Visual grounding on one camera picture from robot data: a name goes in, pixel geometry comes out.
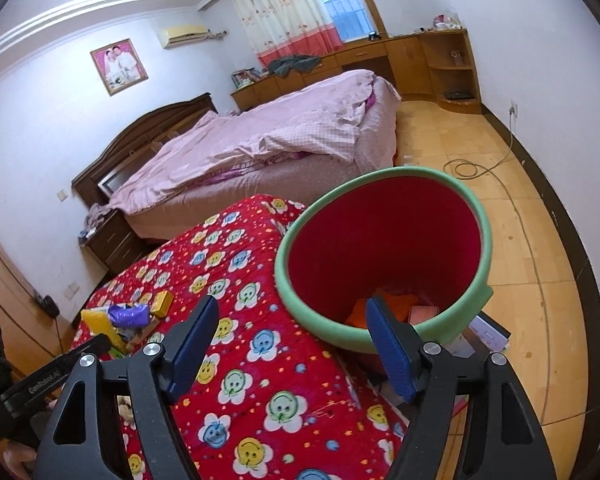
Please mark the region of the person's left hand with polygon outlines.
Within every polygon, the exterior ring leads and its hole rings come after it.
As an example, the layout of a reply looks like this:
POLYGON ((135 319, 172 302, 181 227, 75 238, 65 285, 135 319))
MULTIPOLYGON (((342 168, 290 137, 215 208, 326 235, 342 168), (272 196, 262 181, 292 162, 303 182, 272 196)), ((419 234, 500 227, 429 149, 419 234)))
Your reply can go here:
POLYGON ((32 472, 30 464, 36 460, 38 453, 34 448, 29 448, 18 442, 8 441, 6 444, 3 458, 9 472, 18 479, 31 480, 32 472))

